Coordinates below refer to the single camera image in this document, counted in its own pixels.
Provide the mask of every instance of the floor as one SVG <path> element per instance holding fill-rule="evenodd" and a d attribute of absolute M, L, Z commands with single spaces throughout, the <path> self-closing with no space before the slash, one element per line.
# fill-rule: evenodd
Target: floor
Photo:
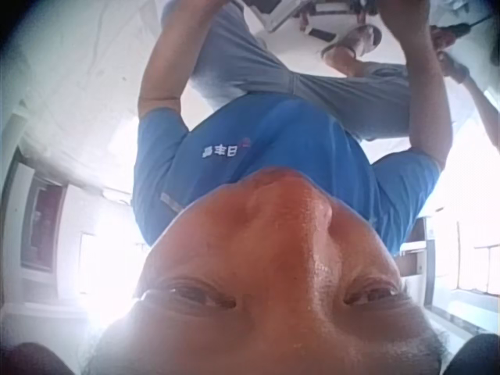
<path fill-rule="evenodd" d="M 252 31 L 291 69 L 338 75 L 320 60 L 325 44 L 302 34 L 296 20 L 269 35 L 252 14 L 246 16 Z M 341 16 L 318 22 L 339 34 L 355 24 Z M 367 58 L 402 63 L 395 39 L 378 18 L 370 22 L 383 29 L 384 40 Z M 21 111 L 28 118 L 21 148 L 38 169 L 82 187 L 131 192 L 138 88 L 158 32 L 155 0 L 51 0 L 27 17 L 13 43 L 32 72 Z M 452 83 L 448 92 L 460 125 L 472 104 Z M 183 104 L 189 127 L 211 113 L 189 88 Z M 372 160 L 407 146 L 401 139 L 363 145 Z"/>

